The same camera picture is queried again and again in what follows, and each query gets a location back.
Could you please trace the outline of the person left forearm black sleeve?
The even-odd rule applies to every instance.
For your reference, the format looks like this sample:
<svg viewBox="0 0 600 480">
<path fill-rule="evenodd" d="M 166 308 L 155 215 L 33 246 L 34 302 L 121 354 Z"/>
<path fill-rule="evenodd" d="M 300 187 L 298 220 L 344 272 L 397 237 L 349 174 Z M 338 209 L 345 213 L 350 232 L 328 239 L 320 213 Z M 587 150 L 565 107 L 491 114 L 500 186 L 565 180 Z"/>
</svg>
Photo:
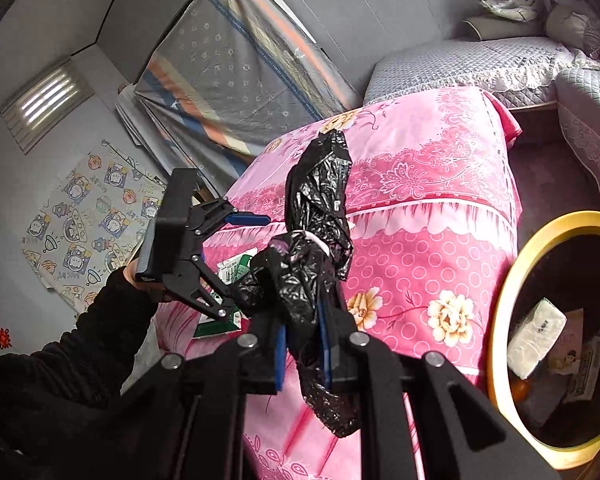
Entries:
<svg viewBox="0 0 600 480">
<path fill-rule="evenodd" d="M 30 354 L 0 356 L 0 479 L 85 479 L 94 426 L 117 404 L 158 304 L 130 263 L 76 326 Z"/>
</svg>

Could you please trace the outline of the person left hand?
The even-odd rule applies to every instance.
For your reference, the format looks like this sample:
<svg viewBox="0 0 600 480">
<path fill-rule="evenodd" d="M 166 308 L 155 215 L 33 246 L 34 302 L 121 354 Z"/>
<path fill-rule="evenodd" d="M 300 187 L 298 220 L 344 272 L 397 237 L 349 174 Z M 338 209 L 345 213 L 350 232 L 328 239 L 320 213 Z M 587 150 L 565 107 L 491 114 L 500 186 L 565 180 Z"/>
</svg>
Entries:
<svg viewBox="0 0 600 480">
<path fill-rule="evenodd" d="M 138 260 L 134 259 L 130 263 L 128 263 L 123 269 L 123 276 L 128 283 L 130 283 L 135 289 L 140 290 L 141 292 L 147 292 L 151 299 L 157 302 L 163 302 L 164 296 L 164 288 L 159 283 L 153 282 L 144 282 L 137 281 L 136 272 L 137 272 L 137 263 Z"/>
</svg>

